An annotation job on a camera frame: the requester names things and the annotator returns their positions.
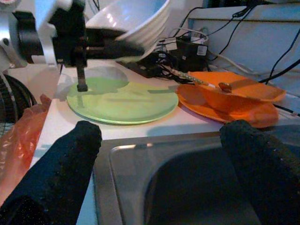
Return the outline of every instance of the plastic bag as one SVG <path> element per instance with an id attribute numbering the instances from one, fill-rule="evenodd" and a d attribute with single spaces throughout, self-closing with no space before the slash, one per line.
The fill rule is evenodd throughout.
<path id="1" fill-rule="evenodd" d="M 40 100 L 0 138 L 0 206 L 29 170 L 51 103 L 45 95 Z"/>

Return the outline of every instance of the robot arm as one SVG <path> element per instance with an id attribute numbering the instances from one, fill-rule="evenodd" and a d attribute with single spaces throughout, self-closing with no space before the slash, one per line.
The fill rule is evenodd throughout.
<path id="1" fill-rule="evenodd" d="M 44 60 L 50 67 L 76 67 L 78 91 L 87 91 L 87 59 L 142 56 L 144 49 L 115 41 L 123 31 L 87 29 L 84 0 L 35 0 L 36 15 L 14 12 L 19 0 L 0 0 L 0 69 Z"/>

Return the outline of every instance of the sink basin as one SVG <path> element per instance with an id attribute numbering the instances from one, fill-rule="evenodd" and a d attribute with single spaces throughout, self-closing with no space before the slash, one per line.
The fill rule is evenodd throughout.
<path id="1" fill-rule="evenodd" d="M 101 225 L 259 225 L 218 133 L 103 141 L 94 168 Z"/>

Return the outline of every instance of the green plate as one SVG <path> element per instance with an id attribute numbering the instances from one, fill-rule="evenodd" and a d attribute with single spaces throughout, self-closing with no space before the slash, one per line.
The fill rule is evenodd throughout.
<path id="1" fill-rule="evenodd" d="M 92 77 L 89 90 L 78 92 L 74 84 L 67 95 L 77 114 L 113 124 L 141 124 L 170 114 L 178 104 L 174 91 L 121 80 Z"/>

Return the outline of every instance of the white countertop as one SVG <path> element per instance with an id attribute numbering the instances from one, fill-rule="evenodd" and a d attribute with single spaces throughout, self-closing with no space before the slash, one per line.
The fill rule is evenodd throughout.
<path id="1" fill-rule="evenodd" d="M 164 81 L 156 78 L 144 78 L 112 61 L 91 60 L 88 63 L 89 66 L 85 70 L 86 77 L 108 77 L 109 75 L 105 74 L 105 69 L 103 68 L 115 67 L 121 70 L 125 74 L 125 77 L 123 78 L 127 78 L 129 81 L 171 88 L 175 88 L 178 85 L 174 81 Z M 76 115 L 68 107 L 66 102 L 68 89 L 75 82 L 77 82 L 76 69 L 64 68 L 58 82 L 58 88 L 55 97 L 52 100 L 47 118 L 45 120 L 31 166 L 33 166 L 46 153 L 46 151 L 58 138 L 71 131 L 78 121 L 85 120 Z M 280 111 L 279 125 L 293 124 L 295 123 L 295 120 L 298 122 L 300 121 L 291 117 L 288 113 Z M 223 125 L 222 123 L 197 115 L 196 113 L 193 113 L 184 107 L 177 107 L 174 112 L 163 119 L 141 125 L 120 126 L 97 123 L 94 121 L 91 122 L 99 125 L 102 131 L 103 140 L 213 132 L 218 131 Z M 90 180 L 90 185 L 88 187 L 77 224 L 97 224 L 92 179 Z"/>

